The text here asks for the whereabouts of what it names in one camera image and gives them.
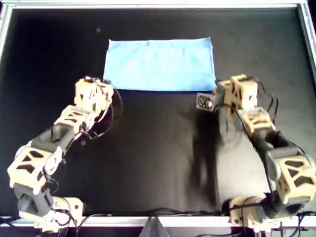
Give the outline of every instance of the black table surface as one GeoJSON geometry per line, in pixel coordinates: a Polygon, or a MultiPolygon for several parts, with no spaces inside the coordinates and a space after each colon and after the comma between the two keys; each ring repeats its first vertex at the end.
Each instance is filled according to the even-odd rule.
{"type": "MultiPolygon", "coordinates": [[[[0,69],[0,216],[17,213],[6,172],[16,150],[73,103],[79,78],[102,77],[109,39],[208,36],[217,78],[258,77],[279,97],[278,129],[314,156],[315,95],[294,9],[14,10],[0,69]]],[[[196,136],[209,141],[215,159],[216,118],[197,117],[194,93],[121,94],[124,112],[109,133],[67,153],[55,195],[80,198],[86,213],[213,210],[216,189],[206,196],[190,176],[196,136]]]]}

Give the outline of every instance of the beige plastic link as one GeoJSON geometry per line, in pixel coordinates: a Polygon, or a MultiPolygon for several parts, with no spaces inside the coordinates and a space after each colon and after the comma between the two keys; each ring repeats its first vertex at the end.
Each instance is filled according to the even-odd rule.
{"type": "Polygon", "coordinates": [[[255,107],[249,111],[238,110],[238,113],[241,115],[249,135],[251,135],[256,129],[276,129],[276,127],[270,120],[268,112],[265,111],[262,107],[255,107]]]}
{"type": "MultiPolygon", "coordinates": [[[[230,201],[230,208],[245,204],[261,202],[260,197],[236,197],[230,201]]],[[[254,229],[255,232],[267,231],[276,228],[281,221],[289,220],[290,217],[278,219],[263,219],[263,209],[260,206],[244,207],[230,212],[230,219],[233,226],[246,226],[254,229]]]]}
{"type": "Polygon", "coordinates": [[[57,233],[59,229],[78,226],[82,221],[83,203],[76,197],[53,197],[53,210],[51,210],[46,216],[38,217],[36,215],[19,212],[20,217],[34,221],[34,228],[42,229],[43,232],[52,231],[57,233]],[[73,220],[69,224],[66,224],[69,220],[69,215],[65,213],[55,212],[54,209],[62,209],[70,211],[73,220]]]}
{"type": "Polygon", "coordinates": [[[25,146],[7,170],[10,177],[10,187],[13,188],[13,185],[18,183],[32,188],[34,194],[38,193],[46,183],[42,171],[51,154],[25,146]]]}
{"type": "Polygon", "coordinates": [[[96,83],[80,79],[76,83],[75,104],[84,110],[94,111],[97,117],[101,111],[108,109],[112,103],[113,93],[111,85],[102,83],[99,79],[96,83]]]}
{"type": "MultiPolygon", "coordinates": [[[[224,103],[231,105],[236,110],[243,109],[249,111],[257,105],[258,84],[254,80],[247,79],[245,74],[232,76],[231,80],[219,82],[225,87],[224,103]]],[[[232,115],[232,111],[227,108],[228,115],[232,115]]]]}
{"type": "Polygon", "coordinates": [[[314,168],[304,156],[276,159],[282,176],[276,183],[276,189],[283,204],[290,198],[309,197],[313,200],[316,192],[316,175],[314,168]]]}
{"type": "Polygon", "coordinates": [[[83,122],[91,128],[94,124],[96,114],[94,112],[79,111],[76,106],[67,106],[61,116],[55,121],[54,124],[66,124],[74,127],[75,134],[80,132],[80,128],[83,122]]]}

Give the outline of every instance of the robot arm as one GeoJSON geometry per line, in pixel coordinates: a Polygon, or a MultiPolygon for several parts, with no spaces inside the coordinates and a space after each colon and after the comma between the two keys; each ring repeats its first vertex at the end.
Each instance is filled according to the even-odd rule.
{"type": "Polygon", "coordinates": [[[217,83],[215,96],[209,96],[211,106],[204,104],[204,109],[213,111],[216,107],[225,105],[227,116],[237,113],[249,140],[263,162],[270,187],[270,193],[264,199],[232,199],[230,208],[259,202],[263,204],[243,210],[232,210],[232,223],[255,230],[268,230],[273,228],[274,223],[296,215],[314,198],[316,165],[310,156],[276,130],[267,111],[257,107],[257,92],[257,80],[246,75],[235,76],[231,80],[217,83]],[[276,183],[275,190],[272,188],[271,180],[276,183]]]}
{"type": "Polygon", "coordinates": [[[109,84],[88,77],[80,79],[76,83],[75,105],[68,105],[50,129],[16,152],[7,169],[10,187],[18,199],[19,215],[34,220],[35,227],[57,231],[68,225],[67,211],[74,217],[72,225],[81,221],[82,202],[74,197],[52,197],[46,184],[71,144],[91,129],[101,112],[107,112],[112,95],[109,84]]]}

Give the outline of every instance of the blue towel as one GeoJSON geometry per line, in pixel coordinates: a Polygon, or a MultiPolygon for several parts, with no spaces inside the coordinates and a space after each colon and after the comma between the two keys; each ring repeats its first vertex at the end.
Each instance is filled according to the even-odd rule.
{"type": "Polygon", "coordinates": [[[110,40],[103,79],[118,89],[212,90],[215,74],[211,39],[110,40]]]}

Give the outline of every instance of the metal frame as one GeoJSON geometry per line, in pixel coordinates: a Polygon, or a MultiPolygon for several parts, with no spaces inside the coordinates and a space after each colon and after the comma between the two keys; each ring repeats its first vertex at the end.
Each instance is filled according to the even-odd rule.
{"type": "MultiPolygon", "coordinates": [[[[160,222],[164,227],[233,227],[228,216],[159,216],[160,222]]],[[[143,227],[147,222],[147,216],[106,216],[106,217],[90,217],[82,225],[84,227],[143,227]]],[[[316,217],[306,216],[301,222],[301,227],[315,228],[316,217]]],[[[17,227],[32,227],[33,222],[26,219],[13,221],[17,227]]],[[[288,221],[282,222],[282,227],[291,228],[297,227],[298,217],[292,217],[288,221]]],[[[2,224],[0,227],[7,227],[7,224],[2,224]]],[[[274,229],[280,228],[280,225],[275,225],[274,229]]]]}
{"type": "MultiPolygon", "coordinates": [[[[59,9],[59,8],[289,8],[297,7],[302,24],[306,47],[309,53],[314,82],[316,82],[316,36],[306,0],[213,0],[212,3],[195,0],[187,4],[184,0],[3,0],[0,14],[0,60],[5,45],[11,15],[14,9],[59,9]]],[[[99,227],[143,227],[148,217],[91,217],[83,226],[99,227]]],[[[229,217],[159,217],[165,227],[232,227],[229,217]]],[[[20,219],[16,226],[33,226],[20,219]]],[[[282,223],[283,227],[296,227],[298,218],[282,223]]],[[[305,217],[302,227],[316,227],[316,217],[305,217]]]]}

